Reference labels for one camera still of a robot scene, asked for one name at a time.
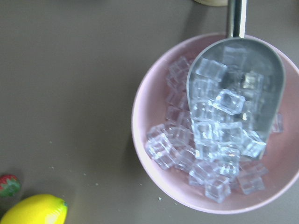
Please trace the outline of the pink bowl with ice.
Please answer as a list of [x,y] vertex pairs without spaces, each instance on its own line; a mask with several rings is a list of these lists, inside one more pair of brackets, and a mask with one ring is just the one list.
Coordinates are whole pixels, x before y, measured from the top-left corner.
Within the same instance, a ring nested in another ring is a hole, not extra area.
[[132,116],[132,138],[138,158],[152,181],[168,196],[192,209],[214,214],[237,214],[258,209],[284,194],[299,178],[299,69],[278,51],[286,71],[284,96],[280,106],[284,131],[272,134],[263,164],[268,173],[263,177],[265,189],[244,195],[233,191],[224,202],[216,203],[190,186],[183,171],[162,170],[146,154],[144,144],[150,127],[163,122],[166,113],[165,76],[168,66],[185,56],[194,58],[223,34],[199,35],[183,41],[165,52],[148,70],[136,93]]

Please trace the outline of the metal ice scoop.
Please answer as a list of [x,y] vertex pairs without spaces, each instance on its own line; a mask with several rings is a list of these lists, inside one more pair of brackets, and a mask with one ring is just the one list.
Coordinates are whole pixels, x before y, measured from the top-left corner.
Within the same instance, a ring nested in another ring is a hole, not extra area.
[[285,88],[278,54],[245,37],[247,2],[228,2],[227,36],[192,63],[187,96],[197,149],[205,143],[262,158]]

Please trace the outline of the wooden cup tree stand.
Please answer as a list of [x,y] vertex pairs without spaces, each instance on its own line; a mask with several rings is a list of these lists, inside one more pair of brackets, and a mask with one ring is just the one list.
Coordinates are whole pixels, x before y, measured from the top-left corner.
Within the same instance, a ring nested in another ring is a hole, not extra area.
[[228,5],[228,0],[194,0],[195,2],[211,7],[225,7]]

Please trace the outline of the yellow lemon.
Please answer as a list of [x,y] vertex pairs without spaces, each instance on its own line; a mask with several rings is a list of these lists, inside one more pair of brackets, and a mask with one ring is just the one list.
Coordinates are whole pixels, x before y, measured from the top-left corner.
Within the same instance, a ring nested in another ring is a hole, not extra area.
[[65,200],[51,194],[30,196],[10,208],[2,224],[63,224],[68,213]]

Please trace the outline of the red strawberry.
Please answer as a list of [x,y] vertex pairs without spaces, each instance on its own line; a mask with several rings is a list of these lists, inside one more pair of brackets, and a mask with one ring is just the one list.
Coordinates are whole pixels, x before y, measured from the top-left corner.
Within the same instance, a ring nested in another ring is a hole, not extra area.
[[2,175],[0,177],[0,197],[14,196],[21,190],[21,183],[15,175]]

